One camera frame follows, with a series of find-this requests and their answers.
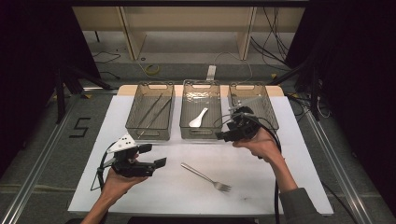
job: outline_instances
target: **fork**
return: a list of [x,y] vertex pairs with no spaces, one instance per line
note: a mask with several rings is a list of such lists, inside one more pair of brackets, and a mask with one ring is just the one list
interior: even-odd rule
[[209,177],[207,177],[206,175],[201,174],[199,171],[195,170],[194,168],[190,167],[188,164],[186,164],[184,162],[181,163],[181,166],[186,168],[187,170],[195,173],[196,175],[202,177],[203,179],[209,181],[210,183],[212,183],[213,186],[215,187],[215,189],[218,189],[218,190],[224,191],[224,192],[228,192],[228,191],[231,190],[231,186],[228,186],[228,185],[222,184],[220,182],[216,182],[216,181],[211,180]]

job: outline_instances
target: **white tabletop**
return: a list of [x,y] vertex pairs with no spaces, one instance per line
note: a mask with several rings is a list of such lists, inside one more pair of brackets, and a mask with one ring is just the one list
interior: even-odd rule
[[[277,134],[282,153],[294,179],[299,187],[306,188],[322,215],[331,215],[332,207],[287,97],[270,99],[279,124]],[[88,213],[99,197],[99,189],[91,191],[96,168],[108,146],[127,133],[125,123],[133,100],[133,96],[113,97],[69,212]],[[228,114],[227,98],[222,97],[221,103],[223,114]],[[155,144],[150,152],[139,156],[139,161],[146,162],[166,157],[166,165],[130,189],[109,212],[151,217],[260,217],[273,214],[275,176],[271,167],[252,156],[247,149],[234,148],[231,143],[197,143],[181,139],[180,110],[181,97],[176,97],[170,141]],[[216,190],[209,182],[182,168],[182,162],[232,186],[232,190],[226,193]]]

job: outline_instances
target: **sleeve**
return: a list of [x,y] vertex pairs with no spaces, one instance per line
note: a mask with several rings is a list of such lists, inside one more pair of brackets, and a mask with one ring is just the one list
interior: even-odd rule
[[305,189],[295,189],[279,194],[283,212],[288,224],[328,223],[318,213]]

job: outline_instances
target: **person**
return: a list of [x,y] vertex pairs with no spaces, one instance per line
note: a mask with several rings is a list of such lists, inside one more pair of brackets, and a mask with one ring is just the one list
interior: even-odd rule
[[[276,176],[279,198],[288,224],[326,223],[326,218],[318,213],[306,190],[297,186],[271,134],[261,128],[252,139],[235,141],[233,146],[247,148],[252,155],[262,157],[270,163]],[[147,177],[127,178],[117,175],[110,168],[99,199],[81,223],[99,223],[112,204],[132,186],[146,179]]]

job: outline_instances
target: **spoon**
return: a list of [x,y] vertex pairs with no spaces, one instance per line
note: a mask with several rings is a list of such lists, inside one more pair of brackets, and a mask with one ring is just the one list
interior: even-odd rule
[[196,119],[193,119],[192,121],[190,121],[189,125],[192,128],[199,128],[201,126],[201,122],[202,122],[202,117],[204,116],[205,112],[207,111],[207,108],[205,107],[202,111],[201,114],[198,115],[198,117]]

